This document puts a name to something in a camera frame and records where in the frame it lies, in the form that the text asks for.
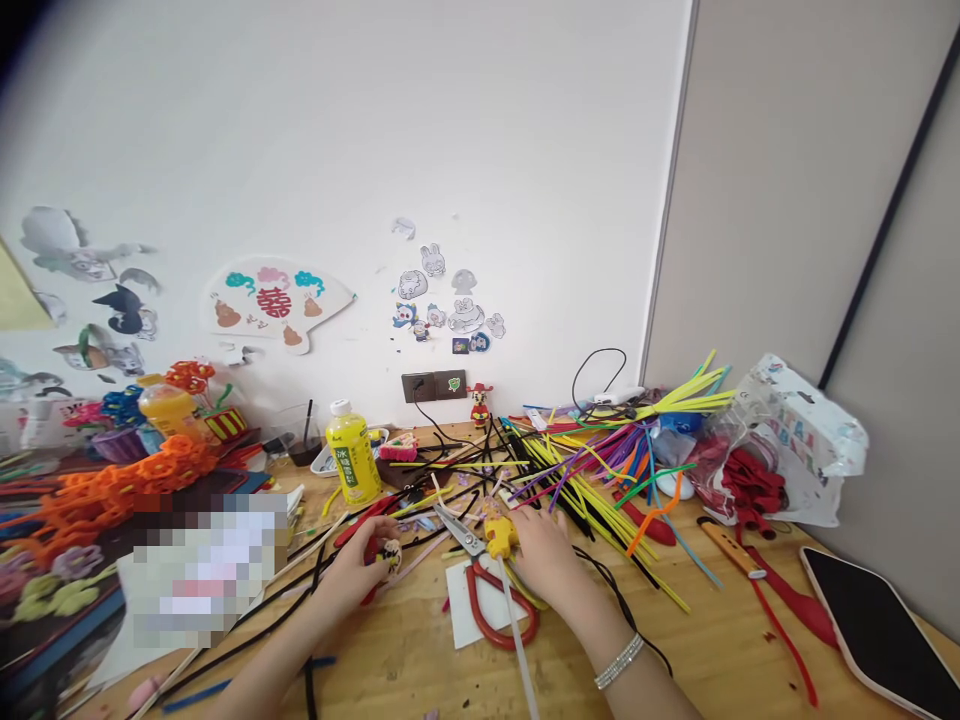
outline red chinese character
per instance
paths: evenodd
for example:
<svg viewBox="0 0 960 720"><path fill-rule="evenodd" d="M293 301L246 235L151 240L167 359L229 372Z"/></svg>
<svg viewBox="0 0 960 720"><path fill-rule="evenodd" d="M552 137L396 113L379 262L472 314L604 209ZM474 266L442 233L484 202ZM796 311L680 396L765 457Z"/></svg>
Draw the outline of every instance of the red chinese character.
<svg viewBox="0 0 960 720"><path fill-rule="evenodd" d="M286 317L292 304L290 296L280 288L264 288L257 293L257 305L270 317Z"/></svg>

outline bracelet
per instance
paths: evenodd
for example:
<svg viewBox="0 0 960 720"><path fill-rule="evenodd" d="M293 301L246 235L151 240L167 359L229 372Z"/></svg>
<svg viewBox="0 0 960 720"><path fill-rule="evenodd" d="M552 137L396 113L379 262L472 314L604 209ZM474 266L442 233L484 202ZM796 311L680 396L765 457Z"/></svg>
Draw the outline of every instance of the bracelet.
<svg viewBox="0 0 960 720"><path fill-rule="evenodd" d="M633 636L633 639L627 643L627 646L623 649L623 652L617 656L617 659L610 663L610 667L594 678L594 682L597 683L597 689L605 690L610 683L620 677L620 673L629 667L630 663L636 659L642 649L643 638L640 637L640 633L637 633Z"/></svg>

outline red figurine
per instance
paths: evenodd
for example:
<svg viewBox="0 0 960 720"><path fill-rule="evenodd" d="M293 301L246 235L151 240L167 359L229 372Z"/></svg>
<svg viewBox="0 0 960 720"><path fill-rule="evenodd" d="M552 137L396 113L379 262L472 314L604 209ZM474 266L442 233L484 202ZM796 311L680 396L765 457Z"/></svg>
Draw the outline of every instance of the red figurine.
<svg viewBox="0 0 960 720"><path fill-rule="evenodd" d="M467 386L467 392L473 393L473 411L470 413L470 419L477 427L484 427L490 419L490 409L484 401L491 390L493 390L492 386L484 387L483 383L477 383L473 387Z"/></svg>

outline juice bottle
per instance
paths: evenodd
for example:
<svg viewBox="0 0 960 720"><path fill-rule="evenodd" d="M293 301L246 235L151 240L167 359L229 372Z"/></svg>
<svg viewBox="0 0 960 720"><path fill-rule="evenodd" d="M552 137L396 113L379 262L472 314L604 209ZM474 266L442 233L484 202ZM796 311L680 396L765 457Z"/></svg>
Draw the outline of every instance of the juice bottle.
<svg viewBox="0 0 960 720"><path fill-rule="evenodd" d="M380 473L373 461L367 421L353 412L349 400L330 404L333 420L327 425L327 444L337 461L340 486L350 505L362 505L380 494Z"/></svg>
<svg viewBox="0 0 960 720"><path fill-rule="evenodd" d="M138 378L137 385L144 388L137 402L140 412L164 438L186 435L208 444L219 442L189 393L167 385L163 376L156 374Z"/></svg>

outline clear cup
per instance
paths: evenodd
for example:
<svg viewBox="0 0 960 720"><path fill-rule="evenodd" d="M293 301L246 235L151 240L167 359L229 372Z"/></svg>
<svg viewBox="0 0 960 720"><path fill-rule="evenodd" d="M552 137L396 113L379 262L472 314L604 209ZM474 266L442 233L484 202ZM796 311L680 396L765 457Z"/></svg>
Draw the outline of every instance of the clear cup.
<svg viewBox="0 0 960 720"><path fill-rule="evenodd" d="M297 467L309 467L323 448L323 434L317 427L316 415L308 420L307 407L304 403L281 410L270 422L284 450Z"/></svg>

